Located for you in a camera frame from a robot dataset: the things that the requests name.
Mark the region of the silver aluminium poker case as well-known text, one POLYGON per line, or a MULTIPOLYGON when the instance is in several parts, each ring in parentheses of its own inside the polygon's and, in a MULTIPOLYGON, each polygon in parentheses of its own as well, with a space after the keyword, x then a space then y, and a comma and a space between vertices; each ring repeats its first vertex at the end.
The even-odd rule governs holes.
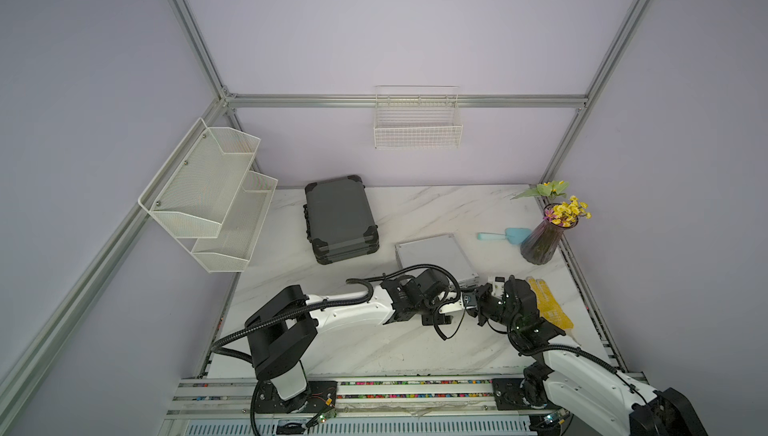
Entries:
POLYGON ((450 272, 462 287, 479 282, 479 274, 453 234, 397 243, 395 253, 402 268, 421 263, 433 264, 450 272))

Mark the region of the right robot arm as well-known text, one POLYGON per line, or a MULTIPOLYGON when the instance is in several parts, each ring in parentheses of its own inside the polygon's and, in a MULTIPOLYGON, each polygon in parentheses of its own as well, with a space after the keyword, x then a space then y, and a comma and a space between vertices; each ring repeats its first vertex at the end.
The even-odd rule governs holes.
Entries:
POLYGON ((564 329, 541 315, 528 282, 464 289, 463 304, 483 325, 493 321, 520 356, 534 363, 521 386, 531 407, 551 403, 602 435, 705 435, 692 403, 681 392, 658 390, 578 347, 564 329))

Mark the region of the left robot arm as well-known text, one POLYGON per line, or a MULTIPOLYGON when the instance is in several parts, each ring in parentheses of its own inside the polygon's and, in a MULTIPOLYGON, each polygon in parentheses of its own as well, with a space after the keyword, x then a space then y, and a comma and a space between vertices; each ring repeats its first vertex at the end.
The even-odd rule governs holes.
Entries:
POLYGON ((458 280, 434 264, 417 264, 391 274, 349 278, 360 291, 319 296, 291 285, 253 313, 236 332, 214 341, 214 354, 248 362, 257 382, 270 384, 288 412, 312 397, 302 358, 323 332, 360 325, 385 326, 419 315, 437 335, 446 315, 442 310, 462 301, 458 280))

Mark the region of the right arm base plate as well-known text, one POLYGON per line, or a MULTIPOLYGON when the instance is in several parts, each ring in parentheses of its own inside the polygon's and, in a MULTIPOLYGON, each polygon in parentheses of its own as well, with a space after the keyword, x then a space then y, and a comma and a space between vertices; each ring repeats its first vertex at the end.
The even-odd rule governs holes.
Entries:
POLYGON ((494 378, 492 393, 497 409, 502 410, 560 410, 550 401, 540 382, 525 378, 494 378))

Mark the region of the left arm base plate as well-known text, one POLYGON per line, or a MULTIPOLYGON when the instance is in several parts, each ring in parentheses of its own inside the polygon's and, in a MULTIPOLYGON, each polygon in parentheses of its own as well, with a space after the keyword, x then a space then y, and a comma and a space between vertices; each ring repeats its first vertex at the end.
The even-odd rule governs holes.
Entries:
POLYGON ((271 381, 259 382, 251 399, 251 409, 255 414, 315 414, 335 405, 338 393, 337 381, 313 381, 307 383, 307 389, 290 401, 283 401, 271 381))

